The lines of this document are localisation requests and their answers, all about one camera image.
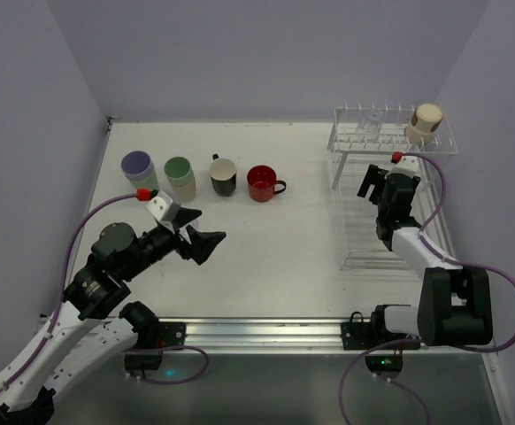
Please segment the cream cup with brown band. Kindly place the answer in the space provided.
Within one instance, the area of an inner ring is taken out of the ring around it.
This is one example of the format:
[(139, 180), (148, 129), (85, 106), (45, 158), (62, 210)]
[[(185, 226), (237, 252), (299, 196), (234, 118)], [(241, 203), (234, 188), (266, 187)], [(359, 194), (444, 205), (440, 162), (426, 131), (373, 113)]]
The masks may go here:
[(404, 135), (411, 144), (426, 145), (433, 140), (443, 118), (443, 111), (436, 104), (421, 104), (412, 114)]

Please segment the black mug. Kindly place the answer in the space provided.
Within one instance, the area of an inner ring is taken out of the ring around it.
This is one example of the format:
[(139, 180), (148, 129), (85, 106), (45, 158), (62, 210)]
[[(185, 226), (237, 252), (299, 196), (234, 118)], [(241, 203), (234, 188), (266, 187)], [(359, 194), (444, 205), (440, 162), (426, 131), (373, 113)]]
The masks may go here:
[(212, 155), (209, 176), (215, 193), (221, 197), (230, 197), (236, 190), (237, 168), (235, 163), (218, 154)]

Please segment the clear glass shelf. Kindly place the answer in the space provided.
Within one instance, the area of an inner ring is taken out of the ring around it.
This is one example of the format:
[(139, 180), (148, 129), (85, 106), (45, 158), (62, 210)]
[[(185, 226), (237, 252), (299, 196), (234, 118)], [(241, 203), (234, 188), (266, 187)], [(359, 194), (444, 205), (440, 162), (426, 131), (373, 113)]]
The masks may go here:
[(356, 135), (362, 139), (376, 139), (380, 134), (383, 121), (383, 112), (380, 110), (369, 111), (357, 124)]

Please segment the beige cup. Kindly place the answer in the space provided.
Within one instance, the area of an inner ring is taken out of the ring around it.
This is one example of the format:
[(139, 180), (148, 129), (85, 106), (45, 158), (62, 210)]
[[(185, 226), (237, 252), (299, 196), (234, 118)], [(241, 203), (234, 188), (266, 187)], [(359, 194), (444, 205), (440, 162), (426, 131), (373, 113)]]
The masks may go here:
[(196, 180), (192, 179), (183, 186), (171, 186), (174, 194), (182, 203), (192, 202), (196, 198)]

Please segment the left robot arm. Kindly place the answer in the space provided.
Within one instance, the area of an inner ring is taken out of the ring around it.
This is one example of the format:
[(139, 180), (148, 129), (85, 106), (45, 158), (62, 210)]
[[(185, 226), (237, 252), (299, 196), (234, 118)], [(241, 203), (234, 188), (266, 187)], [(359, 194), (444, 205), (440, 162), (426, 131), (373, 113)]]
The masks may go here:
[(138, 236), (125, 222), (105, 227), (85, 266), (64, 289), (50, 318), (0, 372), (0, 424), (44, 424), (64, 390), (117, 353), (158, 350), (158, 317), (140, 301), (112, 310), (131, 292), (128, 283), (176, 252), (202, 265), (226, 233), (199, 232), (201, 211), (181, 208), (177, 218)]

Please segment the purple cup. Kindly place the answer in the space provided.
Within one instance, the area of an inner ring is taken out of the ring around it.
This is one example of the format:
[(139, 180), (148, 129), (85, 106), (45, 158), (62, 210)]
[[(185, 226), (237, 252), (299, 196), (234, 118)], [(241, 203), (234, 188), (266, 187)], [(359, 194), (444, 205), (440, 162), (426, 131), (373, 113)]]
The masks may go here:
[(120, 161), (120, 169), (129, 181), (142, 181), (154, 173), (154, 164), (145, 151), (131, 151)]

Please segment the light green cup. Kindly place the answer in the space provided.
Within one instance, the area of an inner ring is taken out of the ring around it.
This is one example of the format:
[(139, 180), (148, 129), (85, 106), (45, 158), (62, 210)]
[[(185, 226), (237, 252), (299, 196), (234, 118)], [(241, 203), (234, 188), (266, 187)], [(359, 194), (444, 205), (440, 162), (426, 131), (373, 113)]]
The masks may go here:
[(148, 189), (159, 191), (159, 183), (155, 171), (148, 171), (141, 174), (130, 174), (128, 180), (136, 189)]

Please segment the red mug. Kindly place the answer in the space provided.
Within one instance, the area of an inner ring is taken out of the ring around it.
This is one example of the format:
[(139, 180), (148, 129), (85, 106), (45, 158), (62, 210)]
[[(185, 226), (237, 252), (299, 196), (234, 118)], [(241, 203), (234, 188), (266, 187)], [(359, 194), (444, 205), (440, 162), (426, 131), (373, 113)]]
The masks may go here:
[(250, 197), (259, 203), (268, 202), (287, 189), (287, 183), (279, 180), (267, 165), (253, 166), (247, 173), (247, 183)]

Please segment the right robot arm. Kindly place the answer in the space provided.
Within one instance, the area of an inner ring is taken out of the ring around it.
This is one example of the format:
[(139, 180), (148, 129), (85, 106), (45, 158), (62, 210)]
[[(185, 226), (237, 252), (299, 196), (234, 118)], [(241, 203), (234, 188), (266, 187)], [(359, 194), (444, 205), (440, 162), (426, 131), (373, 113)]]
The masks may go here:
[(421, 279), (417, 305), (378, 305), (371, 314), (377, 336), (417, 336), (430, 346), (487, 345), (493, 338), (488, 273), (455, 263), (421, 234), (411, 215), (420, 178), (405, 169), (370, 165), (357, 195), (377, 206), (376, 235)]

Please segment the tall green cup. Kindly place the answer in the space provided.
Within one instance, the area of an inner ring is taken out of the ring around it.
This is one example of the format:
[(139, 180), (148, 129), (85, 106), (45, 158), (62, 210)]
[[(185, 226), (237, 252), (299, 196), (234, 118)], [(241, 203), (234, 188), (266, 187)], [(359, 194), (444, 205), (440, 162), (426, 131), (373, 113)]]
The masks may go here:
[(183, 187), (194, 180), (194, 173), (190, 162), (184, 157), (169, 158), (165, 162), (164, 172), (171, 185)]

